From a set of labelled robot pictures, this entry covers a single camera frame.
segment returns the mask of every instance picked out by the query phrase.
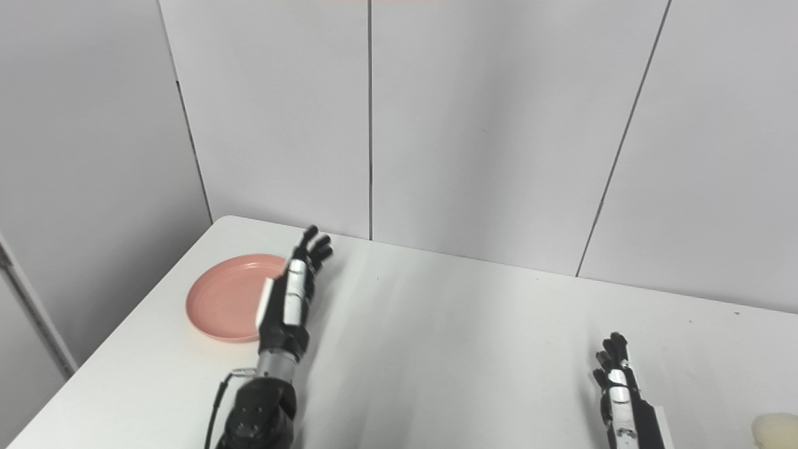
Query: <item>robotic arm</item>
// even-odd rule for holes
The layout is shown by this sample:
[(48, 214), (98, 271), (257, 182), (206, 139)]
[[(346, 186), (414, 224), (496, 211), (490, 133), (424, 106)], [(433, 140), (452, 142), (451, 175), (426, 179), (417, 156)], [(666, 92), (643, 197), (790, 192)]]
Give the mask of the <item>robotic arm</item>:
[(596, 352), (601, 369), (593, 371), (593, 377), (601, 387), (601, 415), (610, 448), (672, 449), (667, 426), (661, 428), (656, 410), (640, 396), (626, 338), (613, 332), (602, 345), (604, 350)]
[(208, 428), (209, 447), (215, 412), (232, 375), (251, 376), (235, 395), (235, 405), (224, 425), (217, 449), (289, 449), (294, 442), (297, 398), (291, 380), (307, 350), (305, 325), (315, 293), (315, 277), (332, 256), (330, 237), (318, 238), (309, 227), (294, 248), (282, 275), (263, 286), (256, 323), (260, 335), (255, 370), (234, 370), (219, 388)]

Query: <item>white table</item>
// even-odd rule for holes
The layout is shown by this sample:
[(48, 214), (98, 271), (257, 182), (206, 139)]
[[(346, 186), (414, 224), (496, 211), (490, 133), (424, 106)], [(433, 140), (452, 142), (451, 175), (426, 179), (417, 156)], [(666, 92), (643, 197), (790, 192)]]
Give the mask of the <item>white table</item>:
[[(10, 448), (201, 448), (218, 382), (256, 344), (200, 334), (186, 293), (221, 260), (286, 255), (299, 235), (217, 221)], [(604, 449), (591, 370), (615, 330), (678, 449), (750, 448), (754, 417), (798, 413), (798, 316), (349, 237), (334, 248), (296, 447)]]

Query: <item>robotic hand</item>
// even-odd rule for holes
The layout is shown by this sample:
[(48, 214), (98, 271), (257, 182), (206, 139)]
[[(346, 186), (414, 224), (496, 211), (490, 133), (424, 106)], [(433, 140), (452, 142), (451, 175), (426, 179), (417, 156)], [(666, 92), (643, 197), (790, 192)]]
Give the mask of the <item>robotic hand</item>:
[(640, 397), (638, 381), (629, 363), (626, 338), (613, 332), (602, 342), (603, 351), (596, 352), (601, 369), (593, 377), (601, 387), (601, 416), (611, 449), (667, 449), (657, 413)]
[(264, 284), (256, 316), (260, 335), (257, 368), (234, 370), (222, 382), (214, 402), (206, 448), (210, 445), (216, 410), (232, 375), (253, 379), (235, 395), (235, 405), (217, 449), (289, 449), (294, 442), (297, 398), (291, 380), (310, 339), (305, 324), (315, 293), (316, 273), (333, 254), (327, 235), (308, 249), (317, 234), (318, 228), (310, 226), (294, 248), (282, 275)]

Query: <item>yellow object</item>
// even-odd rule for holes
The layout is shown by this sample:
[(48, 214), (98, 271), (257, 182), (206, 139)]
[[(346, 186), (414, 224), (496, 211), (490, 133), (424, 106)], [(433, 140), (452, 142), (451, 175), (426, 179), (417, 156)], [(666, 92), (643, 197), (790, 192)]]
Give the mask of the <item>yellow object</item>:
[(798, 416), (770, 413), (751, 425), (754, 443), (760, 449), (798, 449)]

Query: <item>white wall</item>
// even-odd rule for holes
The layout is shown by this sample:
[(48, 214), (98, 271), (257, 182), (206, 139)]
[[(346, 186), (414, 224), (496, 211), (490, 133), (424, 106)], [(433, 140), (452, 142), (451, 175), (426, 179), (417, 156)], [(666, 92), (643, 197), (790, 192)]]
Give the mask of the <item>white wall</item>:
[(582, 276), (798, 312), (796, 17), (674, 0)]
[(17, 433), (64, 383), (38, 339), (8, 280), (0, 272), (0, 447)]
[[(570, 274), (666, 8), (372, 2), (369, 221), (366, 2), (162, 3), (214, 217)], [(793, 8), (674, 3), (581, 276), (798, 312)]]
[(0, 6), (0, 231), (78, 362), (208, 227), (156, 0)]
[(213, 217), (367, 238), (366, 2), (161, 6)]
[(374, 239), (575, 273), (665, 5), (375, 2)]

